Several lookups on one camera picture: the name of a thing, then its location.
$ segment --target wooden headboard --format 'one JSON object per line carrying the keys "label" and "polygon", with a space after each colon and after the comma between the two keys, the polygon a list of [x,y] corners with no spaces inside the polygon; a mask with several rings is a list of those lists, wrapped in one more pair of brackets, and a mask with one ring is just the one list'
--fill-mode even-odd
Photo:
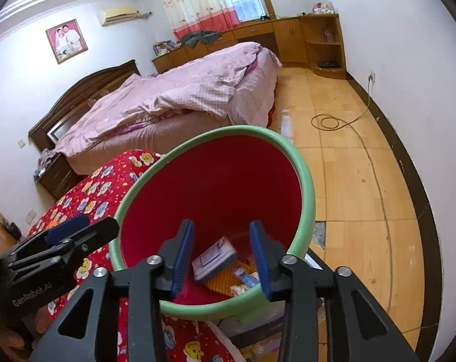
{"label": "wooden headboard", "polygon": [[73,110],[85,114],[104,95],[117,90],[133,73],[139,75],[135,60],[103,69],[80,79],[53,105],[50,111],[30,131],[29,137],[39,150],[52,150],[55,143],[49,131]]}

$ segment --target card in bin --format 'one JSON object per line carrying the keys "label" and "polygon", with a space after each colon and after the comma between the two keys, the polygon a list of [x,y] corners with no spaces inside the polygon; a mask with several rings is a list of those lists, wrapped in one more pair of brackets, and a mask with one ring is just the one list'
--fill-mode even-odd
{"label": "card in bin", "polygon": [[204,253],[193,260],[196,282],[205,282],[237,259],[236,250],[226,237],[221,237]]}

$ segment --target curtain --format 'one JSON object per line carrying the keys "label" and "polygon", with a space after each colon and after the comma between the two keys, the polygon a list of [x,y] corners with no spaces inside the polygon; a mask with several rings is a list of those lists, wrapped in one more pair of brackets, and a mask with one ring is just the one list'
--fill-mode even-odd
{"label": "curtain", "polygon": [[231,0],[162,0],[179,40],[199,30],[226,31],[239,24]]}

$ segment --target trash bin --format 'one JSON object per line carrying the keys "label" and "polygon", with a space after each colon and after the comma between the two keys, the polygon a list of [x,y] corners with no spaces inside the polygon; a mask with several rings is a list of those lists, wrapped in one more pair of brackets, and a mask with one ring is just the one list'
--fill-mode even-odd
{"label": "trash bin", "polygon": [[[260,127],[229,126],[199,135],[153,164],[115,218],[119,237],[109,246],[114,270],[156,254],[186,218],[195,224],[191,260],[223,236],[239,257],[250,255],[249,224],[256,219],[287,253],[303,258],[315,222],[313,181],[287,139]],[[199,320],[243,320],[267,305],[260,285],[229,298],[196,284],[191,266],[177,299],[160,303],[169,316]]]}

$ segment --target baseboard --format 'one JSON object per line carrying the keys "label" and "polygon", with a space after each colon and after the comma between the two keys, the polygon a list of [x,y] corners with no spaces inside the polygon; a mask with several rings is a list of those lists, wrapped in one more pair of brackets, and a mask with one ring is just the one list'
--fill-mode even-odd
{"label": "baseboard", "polygon": [[[367,105],[367,91],[349,73],[347,73],[347,81]],[[422,251],[424,254],[425,289],[422,324],[415,352],[420,361],[425,362],[429,360],[434,346],[442,305],[442,261],[434,216],[420,176],[407,150],[384,113],[381,112],[372,98],[370,98],[369,110],[376,119],[397,159],[405,183],[409,188],[410,197],[412,198],[419,223]]]}

